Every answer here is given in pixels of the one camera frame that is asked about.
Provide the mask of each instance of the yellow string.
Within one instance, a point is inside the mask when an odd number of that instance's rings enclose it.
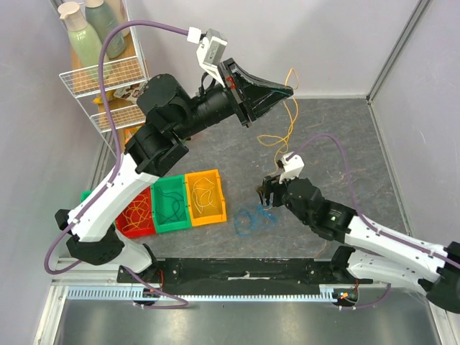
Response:
[[[285,86],[288,85],[289,79],[290,79],[290,77],[291,77],[291,75],[293,73],[294,73],[295,79],[297,81],[297,83],[296,83],[296,85],[295,85],[295,87],[293,89],[297,90],[298,87],[299,87],[299,77],[297,75],[297,72],[295,72],[294,68],[291,68],[289,70],[289,73],[287,74],[287,77],[286,77]],[[293,133],[295,122],[297,121],[297,118],[299,116],[299,105],[297,103],[297,100],[294,98],[294,96],[291,99],[293,100],[293,102],[295,104],[295,116],[294,116],[294,118],[293,118],[293,115],[292,115],[288,105],[286,104],[286,102],[285,101],[282,102],[282,104],[285,106],[287,115],[289,115],[289,121],[290,121],[289,129],[287,130],[287,135],[285,137],[280,137],[278,135],[261,134],[261,135],[259,135],[257,137],[257,140],[259,141],[259,143],[264,145],[264,146],[266,146],[266,147],[275,146],[275,145],[278,145],[279,143],[283,142],[283,144],[276,151],[275,156],[273,157],[273,162],[275,164],[275,171],[271,172],[269,175],[275,174],[278,171],[278,166],[276,164],[276,157],[278,156],[278,154],[280,154],[280,153],[283,153],[283,154],[288,153],[290,135]],[[266,143],[266,142],[264,142],[262,140],[263,138],[277,139],[277,141]]]

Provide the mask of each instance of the orange bin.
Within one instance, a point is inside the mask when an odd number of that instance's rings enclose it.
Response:
[[[221,176],[217,169],[185,174],[185,189],[192,226],[227,220]]]

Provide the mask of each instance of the blue rope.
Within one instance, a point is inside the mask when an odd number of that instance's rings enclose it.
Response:
[[[233,213],[233,225],[235,232],[240,237],[247,237],[254,231],[271,228],[277,223],[277,217],[263,209],[262,205],[245,205],[236,208]]]

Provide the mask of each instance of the purple cable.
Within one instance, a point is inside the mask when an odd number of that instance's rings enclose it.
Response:
[[[391,284],[387,284],[387,289],[386,289],[385,292],[383,293],[382,297],[379,298],[378,300],[376,300],[375,302],[368,303],[368,304],[363,304],[363,305],[358,305],[358,306],[354,306],[354,307],[342,307],[342,308],[339,309],[339,310],[357,311],[357,310],[359,310],[359,309],[373,308],[373,307],[375,307],[377,304],[380,304],[381,302],[383,302],[384,300],[386,300],[386,299],[388,298],[388,296],[390,295],[390,291],[391,291]]]
[[[188,301],[184,300],[183,298],[180,298],[180,297],[177,297],[177,296],[174,296],[174,295],[170,295],[169,293],[165,293],[161,290],[158,290],[158,289],[155,289],[153,286],[149,285],[148,283],[146,283],[144,280],[142,280],[136,273],[134,273],[131,269],[129,269],[128,267],[126,266],[123,266],[123,268],[130,274],[132,275],[132,277],[137,280],[138,282],[140,282],[141,284],[143,284],[147,289],[150,289],[150,290],[153,290],[154,293],[156,293],[157,295],[161,295],[161,296],[165,296],[165,297],[168,297],[168,298],[172,298],[173,300],[176,300],[178,302],[181,302],[182,304],[179,304],[179,305],[140,305],[138,303],[136,303],[136,306],[138,307],[143,307],[143,308],[146,308],[146,309],[177,309],[177,308],[185,308],[188,306]]]
[[[109,123],[110,123],[110,128],[111,128],[111,131],[112,131],[112,133],[114,135],[114,138],[115,138],[115,148],[116,148],[116,162],[115,162],[114,169],[112,170],[112,174],[109,177],[109,181],[108,181],[109,183],[112,183],[115,180],[116,174],[118,173],[118,171],[120,171],[120,166],[121,166],[121,146],[120,146],[120,141],[119,141],[118,135],[116,135],[115,122],[114,122],[114,119],[112,118],[112,114],[110,112],[109,100],[107,99],[106,89],[105,89],[105,86],[104,86],[104,57],[106,55],[107,47],[109,46],[110,41],[112,40],[112,38],[114,38],[114,36],[118,32],[122,31],[123,29],[126,29],[127,27],[133,27],[133,26],[137,26],[137,25],[144,26],[144,27],[157,27],[159,29],[163,29],[163,30],[166,30],[166,31],[175,32],[176,34],[179,34],[179,35],[185,35],[185,36],[188,35],[188,30],[179,29],[177,27],[171,27],[170,25],[161,24],[161,23],[157,23],[157,22],[151,22],[149,20],[132,20],[130,22],[123,23],[123,24],[119,25],[118,27],[116,27],[115,29],[113,29],[109,33],[107,38],[104,40],[102,48],[101,48],[101,54],[99,55],[99,65],[98,65],[99,89],[101,91],[103,107],[104,107],[104,110],[106,111],[107,118],[109,119]],[[89,201],[87,202],[86,205],[84,205],[84,207],[82,207],[80,212],[77,213],[77,215],[74,218],[74,221],[78,222],[79,219],[81,218],[81,216],[83,214],[85,214],[85,212],[104,194],[104,192],[106,190],[107,190],[107,186],[105,185],[95,195],[91,194]],[[52,252],[55,250],[56,246],[63,239],[63,237],[66,234],[68,234],[70,232],[70,230],[72,230],[72,228],[74,226],[75,226],[75,223],[73,223],[73,222],[68,224],[65,227],[65,229],[60,233],[60,235],[54,240],[54,242],[51,244],[50,248],[48,249],[48,251],[47,251],[47,253],[45,255],[45,261],[44,261],[44,264],[43,264],[44,267],[45,267],[45,271],[48,274],[50,274],[50,275],[59,275],[60,273],[67,272],[68,270],[73,269],[76,265],[80,264],[81,261],[78,260],[78,261],[72,263],[71,265],[67,266],[66,268],[63,268],[62,270],[51,270],[51,268],[50,268],[50,258],[51,258]]]
[[[329,133],[321,133],[321,134],[317,134],[317,135],[314,135],[313,137],[311,137],[310,139],[306,140],[298,149],[296,149],[296,151],[294,151],[286,160],[290,160],[292,157],[294,157],[295,155],[298,155],[301,151],[303,151],[303,149],[305,149],[309,144],[311,144],[312,142],[316,141],[317,139],[320,139],[320,138],[329,138],[331,139],[337,146],[337,148],[339,149],[340,151],[340,154],[344,160],[344,164],[345,164],[345,172],[346,172],[346,180],[348,182],[348,188],[349,188],[349,191],[350,191],[350,196],[351,196],[351,202],[353,203],[353,207],[355,208],[356,212],[358,213],[358,216],[360,217],[360,219],[371,229],[373,230],[374,232],[378,232],[377,228],[375,226],[373,226],[372,224],[370,224],[370,222],[367,220],[367,218],[364,216],[364,214],[362,213],[362,210],[361,208],[359,207],[359,204],[358,204],[358,200],[357,200],[357,197],[355,195],[355,192],[354,192],[354,187],[353,187],[353,183],[351,182],[351,173],[350,173],[350,167],[349,167],[349,164],[348,164],[348,160],[346,159],[346,153],[345,153],[345,149],[342,147],[342,145],[340,144],[340,141],[332,134],[329,134]],[[417,249],[417,250],[420,250],[421,252],[425,253],[425,254],[430,254],[431,255],[431,252],[429,249],[426,249],[425,247],[422,247],[422,246],[419,246],[417,244],[414,244],[412,242],[409,242],[405,239],[400,239],[399,237],[393,235],[393,234],[388,234],[387,232],[384,232],[384,231],[381,231],[379,233],[380,235],[383,235],[389,239],[392,239],[393,241],[396,241],[396,242],[400,242],[401,244],[405,244],[406,246],[410,247],[410,248],[413,248],[413,249]],[[460,269],[460,264],[458,264],[457,262],[453,261],[452,259],[449,259],[448,257],[444,257],[443,255],[437,253],[437,252],[434,252],[432,253],[432,255],[438,259],[441,259],[443,260],[444,262],[454,266],[455,268],[458,268]]]

